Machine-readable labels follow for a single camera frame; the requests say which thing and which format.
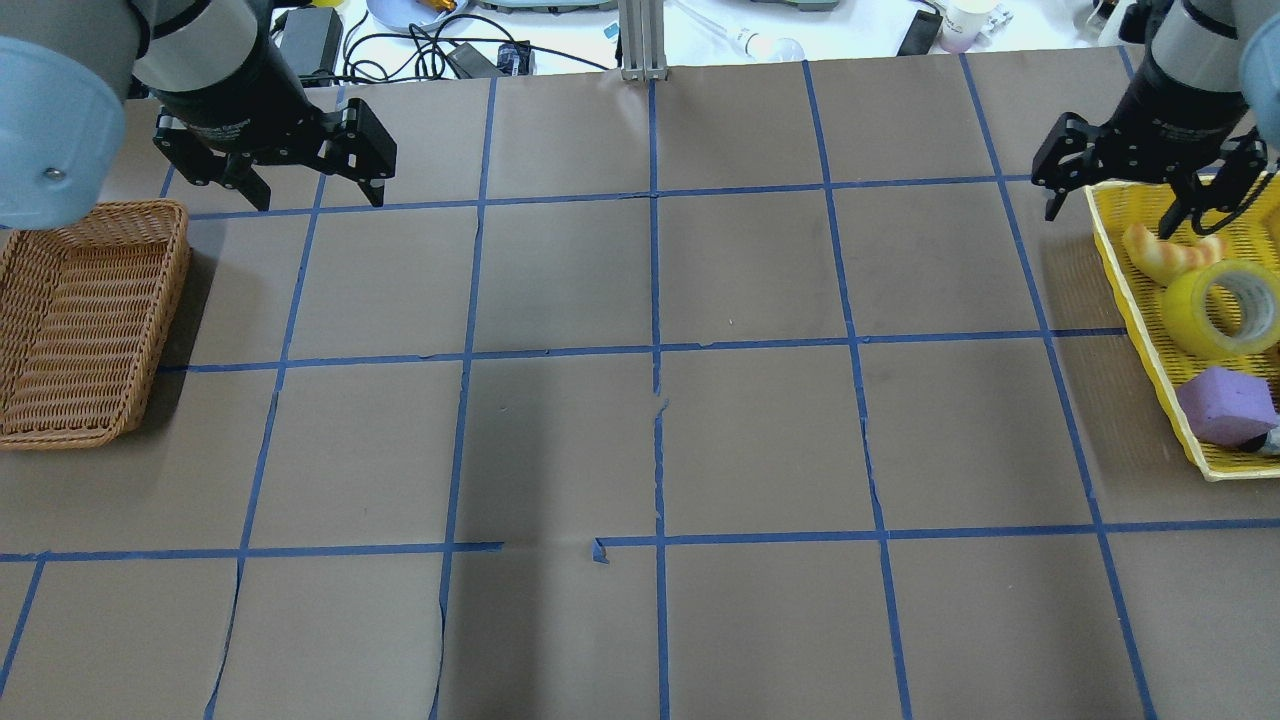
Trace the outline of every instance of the cable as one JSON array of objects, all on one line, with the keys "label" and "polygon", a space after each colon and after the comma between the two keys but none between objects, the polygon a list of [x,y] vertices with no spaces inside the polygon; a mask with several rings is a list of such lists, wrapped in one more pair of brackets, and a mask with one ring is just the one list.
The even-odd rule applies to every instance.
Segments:
[{"label": "cable", "polygon": [[[328,78],[328,79],[335,79],[335,81],[342,81],[342,82],[352,82],[352,83],[357,83],[357,85],[381,85],[381,83],[392,83],[392,82],[410,82],[410,81],[417,81],[417,79],[442,79],[442,78],[444,78],[445,70],[449,68],[448,59],[447,59],[448,58],[448,53],[445,53],[445,50],[442,47],[442,45],[440,45],[442,42],[443,44],[448,44],[452,47],[457,47],[458,44],[462,44],[462,42],[516,42],[516,38],[511,35],[509,31],[507,31],[506,27],[503,27],[502,24],[499,24],[499,23],[497,23],[497,22],[494,22],[494,20],[492,20],[492,19],[484,17],[484,15],[476,15],[476,14],[472,14],[472,13],[458,13],[456,15],[449,15],[448,18],[444,19],[444,22],[442,22],[439,26],[436,26],[435,29],[431,31],[430,33],[428,33],[428,31],[424,29],[420,26],[410,24],[407,33],[402,33],[402,32],[375,32],[375,33],[366,35],[366,36],[360,37],[360,38],[357,38],[357,40],[353,41],[356,29],[360,28],[365,23],[365,20],[367,20],[367,19],[369,19],[369,12],[366,10],[365,14],[360,18],[360,20],[356,24],[353,24],[351,27],[351,29],[347,31],[347,35],[343,38],[343,42],[342,42],[342,54],[343,54],[342,73],[317,73],[317,74],[308,76],[305,79]],[[457,20],[462,20],[462,19],[480,20],[480,22],[483,22],[485,24],[489,24],[489,26],[497,28],[503,35],[503,37],[502,38],[493,38],[493,37],[442,37],[442,32],[444,31],[445,27],[448,27],[449,24],[452,24],[452,23],[454,23]],[[383,38],[383,37],[393,37],[393,38],[399,38],[399,40],[411,40],[413,42],[415,50],[393,72],[387,72],[387,67],[383,65],[381,63],[375,61],[375,60],[370,60],[370,59],[352,60],[351,59],[352,55],[356,53],[356,50],[360,49],[360,46],[362,44],[365,44],[369,40]],[[572,55],[570,53],[564,53],[564,51],[561,51],[561,50],[554,50],[554,49],[550,49],[550,47],[540,47],[540,46],[536,46],[536,45],[530,45],[529,47],[532,49],[532,50],[536,50],[539,53],[547,53],[549,55],[557,55],[557,56],[561,56],[561,58],[566,58],[568,60],[575,60],[577,63],[582,63],[585,65],[589,65],[589,67],[593,67],[593,68],[596,68],[596,69],[600,69],[600,70],[608,70],[609,69],[605,65],[602,65],[602,64],[595,63],[593,60],[588,60],[586,58],[580,58],[577,55]],[[396,77],[397,74],[404,72],[404,69],[408,68],[411,64],[413,65],[413,76],[404,77],[404,78],[397,78]]]}]

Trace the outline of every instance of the blue tape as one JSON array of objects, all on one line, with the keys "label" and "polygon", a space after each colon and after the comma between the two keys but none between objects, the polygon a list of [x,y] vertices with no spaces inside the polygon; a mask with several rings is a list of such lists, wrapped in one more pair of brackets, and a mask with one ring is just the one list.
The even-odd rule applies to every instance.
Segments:
[{"label": "blue tape", "polygon": [[339,544],[302,547],[211,547],[191,550],[101,550],[0,553],[4,562],[118,562],[124,560],[230,560],[236,557],[340,557],[348,555],[430,555],[438,552],[499,552],[500,542]]},{"label": "blue tape", "polygon": [[608,200],[640,200],[649,192],[591,192],[585,195],[536,195],[530,197],[494,197],[489,205],[548,205],[554,202],[600,202]]},{"label": "blue tape", "polygon": [[[458,391],[458,419],[453,429],[453,466],[449,471],[449,510],[445,520],[445,542],[457,537],[458,496],[462,487],[462,445],[466,441],[467,400],[471,395],[471,355],[476,338],[476,304],[480,295],[480,261],[484,251],[485,206],[489,199],[489,161],[493,152],[493,119],[498,100],[498,79],[489,79],[489,100],[485,109],[484,145],[480,154],[480,188],[476,201],[476,242],[471,254],[471,295],[467,300],[467,334],[463,343],[462,388]],[[449,620],[449,591],[453,580],[453,553],[445,552],[440,564],[440,667],[435,678],[435,697],[431,700],[430,720],[440,712],[440,683],[444,680],[444,630]]]},{"label": "blue tape", "polygon": [[40,588],[40,578],[45,574],[45,561],[37,561],[31,571],[31,582],[27,583],[27,596],[22,601],[22,610],[18,611],[18,621],[14,623],[13,637],[9,638],[9,650],[4,653],[4,665],[0,665],[0,698],[4,697],[4,688],[9,684],[9,673],[13,670],[13,660],[18,656],[18,646],[22,643],[22,633],[27,629],[27,618],[31,616],[31,606],[36,602],[36,589]]},{"label": "blue tape", "polygon": [[1129,58],[1129,51],[1125,50],[1124,45],[1116,45],[1116,50],[1120,51],[1120,61],[1124,64],[1124,72],[1133,79],[1133,59]]},{"label": "blue tape", "polygon": [[943,178],[906,178],[906,179],[883,179],[883,181],[845,181],[845,182],[832,182],[829,186],[835,190],[856,190],[867,187],[914,187],[920,184],[970,184],[978,182],[996,182],[995,176],[960,176],[960,177],[943,177]]},{"label": "blue tape", "polygon": [[454,363],[462,360],[462,352],[442,352],[439,355],[371,355],[365,357],[305,357],[289,360],[285,365],[294,368],[340,368],[346,365],[402,365],[410,363]]},{"label": "blue tape", "polygon": [[753,350],[768,347],[820,347],[847,345],[844,337],[813,337],[797,340],[733,340],[721,342],[671,342],[662,346],[663,352],[692,352],[699,350]]},{"label": "blue tape", "polygon": [[890,539],[1021,538],[1042,536],[1088,536],[1093,525],[1009,525],[988,528],[915,528],[888,530]]},{"label": "blue tape", "polygon": [[780,544],[794,542],[861,542],[884,539],[882,530],[812,530],[794,533],[712,533],[671,536],[667,544]]},{"label": "blue tape", "polygon": [[157,373],[251,373],[253,370],[279,370],[279,363],[229,363],[224,365],[161,365]]},{"label": "blue tape", "polygon": [[239,557],[236,561],[236,589],[232,592],[232,612],[230,621],[227,624],[227,634],[223,635],[223,660],[218,665],[218,675],[214,678],[214,689],[209,693],[209,701],[205,702],[204,720],[214,720],[214,712],[218,710],[218,693],[223,689],[223,676],[227,674],[227,659],[232,653],[232,633],[236,632],[236,619],[239,616],[239,591],[244,584],[244,559]]},{"label": "blue tape", "polygon": [[[325,178],[320,176],[316,183],[315,201],[311,204],[311,219],[307,222],[307,238],[302,243],[302,259],[298,261],[298,278],[293,283],[293,299],[289,301],[289,318],[284,324],[284,342],[280,343],[280,363],[288,363],[289,347],[293,345],[293,332],[298,323],[298,307],[302,305],[302,288],[307,282],[307,268],[311,265],[311,249],[315,246],[316,224],[320,220],[320,202],[324,199]],[[276,389],[284,387],[284,369],[280,369]]]},{"label": "blue tape", "polygon": [[808,192],[822,190],[818,183],[801,184],[758,184],[742,187],[686,187],[680,190],[654,190],[663,197],[707,197],[714,195],[760,195],[765,192]]},{"label": "blue tape", "polygon": [[282,210],[228,210],[225,213],[193,213],[191,222],[206,220],[239,220],[243,218],[287,218],[292,215],[310,215],[310,208],[285,208]]},{"label": "blue tape", "polygon": [[388,202],[381,208],[371,205],[334,205],[320,208],[321,215],[344,215],[347,213],[379,213],[383,210],[436,210],[442,208],[475,208],[475,200],[430,200],[424,202]]},{"label": "blue tape", "polygon": [[1124,337],[1129,331],[1124,328],[1076,328],[1052,331],[1053,337]]},{"label": "blue tape", "polygon": [[[660,269],[658,223],[658,83],[650,79],[649,99],[649,300],[653,341],[653,393],[662,397],[662,310],[659,305]],[[664,401],[653,418],[653,503],[654,503],[654,570],[657,573],[658,607],[658,716],[671,720],[671,659],[667,637],[667,498],[664,491],[662,415]]]},{"label": "blue tape", "polygon": [[975,340],[1039,340],[1039,331],[991,331],[974,333],[915,333],[858,336],[861,345],[888,345],[896,342],[965,342]]},{"label": "blue tape", "polygon": [[1021,264],[1023,277],[1027,281],[1027,290],[1030,293],[1032,306],[1036,310],[1036,320],[1043,333],[1044,351],[1048,356],[1050,372],[1053,375],[1053,386],[1057,389],[1059,402],[1062,406],[1062,416],[1066,420],[1068,434],[1071,438],[1071,450],[1075,454],[1075,464],[1080,474],[1080,484],[1084,489],[1084,498],[1089,506],[1089,515],[1093,519],[1094,533],[1098,538],[1098,550],[1102,553],[1102,565],[1107,574],[1107,583],[1111,587],[1111,597],[1115,602],[1116,618],[1120,623],[1120,632],[1124,637],[1125,650],[1129,653],[1129,664],[1133,669],[1134,683],[1138,688],[1138,696],[1142,700],[1143,715],[1148,720],[1155,720],[1155,703],[1151,698],[1151,689],[1147,685],[1147,675],[1142,666],[1142,657],[1138,653],[1138,643],[1134,639],[1133,626],[1129,621],[1129,610],[1124,601],[1124,591],[1120,587],[1120,577],[1116,573],[1115,559],[1111,556],[1111,543],[1107,541],[1106,528],[1102,523],[1102,511],[1098,507],[1098,501],[1093,492],[1093,478],[1089,474],[1088,461],[1084,457],[1084,446],[1080,442],[1079,428],[1075,423],[1075,413],[1071,410],[1071,401],[1066,391],[1066,382],[1062,378],[1062,368],[1059,364],[1057,351],[1053,347],[1053,333],[1050,331],[1048,320],[1044,314],[1044,305],[1036,284],[1036,275],[1032,272],[1030,260],[1027,255],[1027,247],[1023,243],[1023,236],[1018,227],[1018,217],[1014,213],[1014,205],[1009,196],[1009,188],[1002,177],[1004,173],[1000,167],[1000,158],[996,154],[995,142],[991,136],[991,127],[987,123],[987,115],[982,109],[982,99],[978,94],[978,86],[974,82],[969,60],[963,54],[960,55],[960,67],[964,70],[965,83],[969,86],[969,97],[973,101],[974,111],[978,114],[978,127],[982,129],[982,138],[987,145],[987,152],[991,156],[991,165],[996,170],[1000,199],[1005,206],[1005,218],[1009,222],[1009,229],[1014,236],[1014,246],[1018,250],[1018,260]]},{"label": "blue tape", "polygon": [[169,186],[173,184],[173,172],[174,167],[170,164],[169,169],[164,173],[164,182],[160,183],[160,195],[157,197],[169,197]]},{"label": "blue tape", "polygon": [[475,360],[518,360],[524,357],[573,357],[581,355],[644,355],[652,352],[648,345],[614,345],[605,347],[552,347],[547,350],[495,350],[474,352]]},{"label": "blue tape", "polygon": [[248,548],[250,537],[253,534],[253,520],[257,518],[257,498],[262,492],[262,475],[266,473],[266,459],[270,455],[271,436],[275,432],[275,414],[280,406],[280,391],[284,369],[282,368],[276,378],[276,389],[271,391],[271,405],[266,410],[266,427],[262,430],[262,443],[257,450],[257,462],[253,466],[253,483],[250,486],[248,506],[244,510],[244,525],[241,529],[241,551]]},{"label": "blue tape", "polygon": [[1156,523],[1105,523],[1108,533],[1169,533],[1187,530],[1254,530],[1280,528],[1280,518],[1236,520],[1164,520]]},{"label": "blue tape", "polygon": [[[831,223],[831,251],[836,261],[836,281],[840,287],[840,307],[845,315],[845,328],[849,333],[849,360],[852,370],[854,395],[858,400],[859,432],[863,442],[863,460],[867,465],[867,484],[872,500],[872,515],[876,532],[884,532],[884,511],[881,507],[879,493],[876,489],[876,468],[872,462],[870,442],[867,434],[867,392],[863,388],[861,357],[858,350],[858,329],[854,324],[852,306],[849,302],[849,282],[845,273],[845,255],[840,242],[840,219],[836,213],[836,195],[831,182],[831,163],[827,155],[827,140],[822,129],[822,113],[818,109],[818,94],[813,83],[809,61],[800,63],[804,70],[805,91],[809,95],[809,110],[813,115],[814,137],[818,142],[818,158],[822,164],[822,184],[827,199],[827,220]],[[884,607],[888,618],[890,644],[893,648],[893,670],[897,676],[897,696],[902,708],[902,720],[911,720],[911,692],[908,687],[906,659],[902,651],[902,630],[897,614],[897,592],[893,587],[893,568],[888,553],[888,539],[879,539],[881,579],[884,583]]]}]

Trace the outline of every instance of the yellow basket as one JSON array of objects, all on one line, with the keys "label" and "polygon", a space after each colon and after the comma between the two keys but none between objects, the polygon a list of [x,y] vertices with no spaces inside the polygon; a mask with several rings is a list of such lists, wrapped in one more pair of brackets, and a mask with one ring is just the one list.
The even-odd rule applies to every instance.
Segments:
[{"label": "yellow basket", "polygon": [[[1206,480],[1245,478],[1280,478],[1280,457],[1262,457],[1212,443],[1201,443],[1192,434],[1187,415],[1178,404],[1174,389],[1211,365],[1221,365],[1265,378],[1274,397],[1280,397],[1280,354],[1276,348],[1230,360],[1202,360],[1188,355],[1169,338],[1160,318],[1162,287],[1142,274],[1129,260],[1121,238],[1133,223],[1155,231],[1160,217],[1174,200],[1167,186],[1105,182],[1087,190],[1093,213],[1093,240],[1102,255],[1102,265],[1115,291],[1116,305],[1124,315],[1129,340],[1138,348],[1142,364],[1156,387],[1160,405],[1169,415],[1187,457],[1201,469]],[[1253,260],[1280,273],[1276,240],[1280,238],[1280,183],[1268,187],[1240,218],[1229,224],[1219,237],[1228,241],[1226,256]],[[1197,236],[1187,223],[1170,242],[1194,242]],[[1222,299],[1210,297],[1210,316],[1224,327],[1239,323],[1239,310]]]}]

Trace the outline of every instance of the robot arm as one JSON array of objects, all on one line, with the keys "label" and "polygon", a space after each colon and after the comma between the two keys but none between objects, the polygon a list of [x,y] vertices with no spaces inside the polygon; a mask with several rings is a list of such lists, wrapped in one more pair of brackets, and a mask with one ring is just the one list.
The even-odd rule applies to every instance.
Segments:
[{"label": "robot arm", "polygon": [[396,142],[358,99],[314,106],[270,41],[262,0],[0,0],[0,224],[47,228],[93,206],[136,76],[164,104],[156,147],[193,184],[255,208],[255,165],[355,181],[374,205]]},{"label": "robot arm", "polygon": [[[1036,154],[1032,182],[1053,193],[1044,218],[1070,191],[1119,178],[1172,187],[1160,237],[1188,218],[1207,234],[1204,213],[1228,213],[1220,227],[1248,206],[1266,143],[1280,146],[1280,0],[1139,0],[1121,36],[1147,55],[1115,113],[1102,126],[1062,114]],[[1257,127],[1229,137],[1251,106]]]}]

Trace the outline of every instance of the black device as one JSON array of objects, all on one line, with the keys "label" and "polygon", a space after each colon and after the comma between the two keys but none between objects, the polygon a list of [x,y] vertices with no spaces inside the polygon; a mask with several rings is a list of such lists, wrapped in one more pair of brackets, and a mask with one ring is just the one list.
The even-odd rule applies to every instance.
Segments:
[{"label": "black device", "polygon": [[938,38],[940,29],[942,29],[941,14],[916,10],[915,19],[911,20],[911,27],[906,28],[906,37],[902,38],[902,45],[897,49],[897,56],[928,55],[933,41]]},{"label": "black device", "polygon": [[280,55],[302,78],[302,87],[333,85],[342,42],[342,19],[333,8],[300,8],[284,14]]},{"label": "black device", "polygon": [[470,42],[458,45],[457,49],[445,55],[444,59],[448,60],[449,67],[453,68],[453,73],[458,76],[460,79],[503,77],[502,70],[490,63],[489,58],[485,58]]},{"label": "black device", "polygon": [[534,74],[534,49],[529,41],[503,42],[498,47],[498,69],[507,76]]}]

